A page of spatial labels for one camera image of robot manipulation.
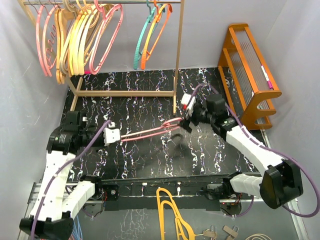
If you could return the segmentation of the pink curved wire hanger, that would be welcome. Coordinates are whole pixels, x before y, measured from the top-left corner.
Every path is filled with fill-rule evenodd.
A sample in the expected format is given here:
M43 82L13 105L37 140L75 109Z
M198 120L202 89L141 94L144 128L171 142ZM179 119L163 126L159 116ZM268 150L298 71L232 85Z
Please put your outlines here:
M43 33L42 33L42 55L43 55L43 64L45 75L48 77L52 76L52 68L55 66L57 57L54 53L54 46L57 40L57 28L55 23L51 27L51 31L47 36L48 26L54 13L57 9L60 8L55 2L52 4L52 9L48 12L47 17L45 18Z

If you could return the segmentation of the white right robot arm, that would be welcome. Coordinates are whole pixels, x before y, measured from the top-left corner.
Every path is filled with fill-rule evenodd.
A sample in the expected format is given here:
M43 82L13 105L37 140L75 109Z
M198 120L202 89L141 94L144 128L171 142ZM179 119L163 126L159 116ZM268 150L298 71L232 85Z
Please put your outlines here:
M244 133L221 94L209 95L203 105L195 96L185 93L181 99L185 116L180 126L191 132L190 124L205 123L214 133L240 151L259 171L260 176L235 172L223 179L223 194L233 199L240 193L262 198L277 209L304 192L301 170L291 160L270 150L249 133Z

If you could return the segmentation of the wooden hanger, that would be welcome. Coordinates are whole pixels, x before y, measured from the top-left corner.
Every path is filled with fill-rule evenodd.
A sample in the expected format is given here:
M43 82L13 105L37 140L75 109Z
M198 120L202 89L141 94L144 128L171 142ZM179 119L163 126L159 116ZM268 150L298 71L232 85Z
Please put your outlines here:
M64 9L58 8L54 14L54 23L56 27L56 80L58 84L65 83L65 75L60 70L60 57L62 49L67 37L67 23L68 20L65 18Z
M56 80L59 84L65 83L66 75L63 74L60 69L60 58L67 39L68 22L74 19L74 13L65 8L58 8L54 16L55 26L57 28Z

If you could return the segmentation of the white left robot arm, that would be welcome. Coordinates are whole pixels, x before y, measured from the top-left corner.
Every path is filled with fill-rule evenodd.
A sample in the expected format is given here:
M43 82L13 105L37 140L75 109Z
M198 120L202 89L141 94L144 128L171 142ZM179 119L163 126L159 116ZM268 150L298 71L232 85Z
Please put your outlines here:
M40 189L29 216L20 220L19 229L32 240L69 239L75 218L87 200L97 200L104 194L101 178L85 174L65 196L73 163L91 148L102 149L120 140L120 130L113 121L107 120L97 128L88 124L85 112L68 111L49 136Z

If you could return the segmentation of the beige plastic hanger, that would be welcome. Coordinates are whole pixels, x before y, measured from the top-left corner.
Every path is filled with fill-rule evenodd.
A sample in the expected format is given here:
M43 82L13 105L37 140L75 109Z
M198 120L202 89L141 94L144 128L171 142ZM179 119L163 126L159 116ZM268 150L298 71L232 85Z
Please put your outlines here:
M75 19L75 21L73 22L75 24L74 24L73 29L72 29L70 43L69 43L69 49L68 49L68 56L67 56L67 67L68 67L68 75L67 76L69 76L69 77L71 77L73 75L73 70L71 69L72 68L72 63L70 63L69 56L70 56L70 53L72 51L72 41L73 41L74 35L78 32L77 30L75 30L75 27L77 26L77 24L78 24L78 22L80 20L80 16L77 16L77 18L73 18L73 19Z

